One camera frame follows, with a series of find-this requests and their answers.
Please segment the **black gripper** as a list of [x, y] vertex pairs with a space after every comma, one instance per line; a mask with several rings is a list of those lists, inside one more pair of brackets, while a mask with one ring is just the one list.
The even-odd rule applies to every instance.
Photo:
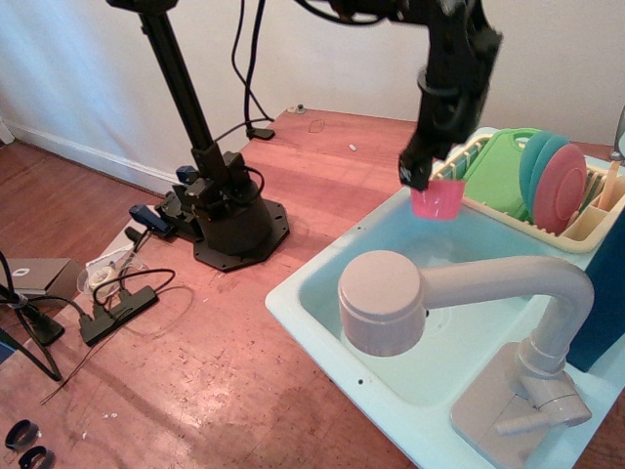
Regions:
[[418, 76], [422, 92], [417, 128], [399, 156], [400, 182], [425, 191], [433, 158], [447, 154], [476, 129], [502, 34], [482, 9], [422, 9], [429, 30], [428, 62]]

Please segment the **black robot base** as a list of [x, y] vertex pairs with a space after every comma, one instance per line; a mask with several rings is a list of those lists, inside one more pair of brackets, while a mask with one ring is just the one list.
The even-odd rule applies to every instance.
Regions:
[[157, 206], [175, 235], [193, 244], [196, 261], [230, 272], [266, 261], [289, 234], [282, 204], [263, 198], [265, 178], [239, 152], [191, 151], [195, 164]]

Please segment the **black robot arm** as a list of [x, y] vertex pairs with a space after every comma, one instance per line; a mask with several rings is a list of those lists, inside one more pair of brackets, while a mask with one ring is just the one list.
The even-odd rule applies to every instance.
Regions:
[[[232, 183], [215, 145], [167, 17], [173, 1], [113, 1], [139, 15], [187, 135], [199, 173], [224, 191]], [[503, 36], [488, 23], [479, 1], [313, 1], [301, 7], [327, 21], [366, 26], [379, 21], [417, 24], [429, 30], [428, 62], [418, 76], [422, 93], [416, 130], [398, 159], [400, 182], [424, 191], [435, 160], [465, 142], [476, 129]]]

